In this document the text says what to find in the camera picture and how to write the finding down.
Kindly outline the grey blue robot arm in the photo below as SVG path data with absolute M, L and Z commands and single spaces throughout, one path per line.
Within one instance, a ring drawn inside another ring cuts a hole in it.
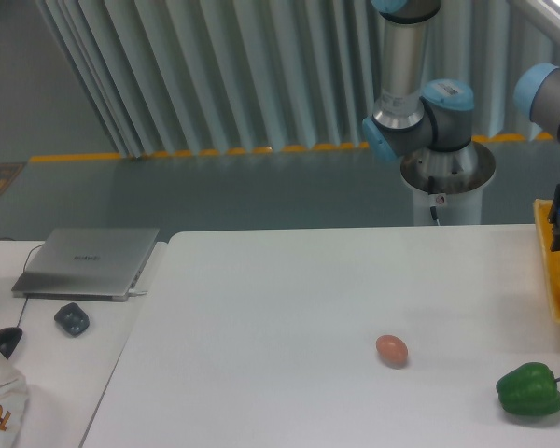
M 483 189 L 496 161 L 471 143 L 474 94 L 466 83 L 434 79 L 421 88 L 427 25 L 441 1 L 371 1 L 385 20 L 381 93 L 362 121 L 371 150 L 387 161 L 402 158 L 400 175 L 413 194 L 415 225 L 475 225 L 482 220 Z M 517 82 L 513 100 L 529 120 L 560 144 L 560 68 L 540 63 Z M 560 251 L 560 184 L 547 215 L 550 251 Z

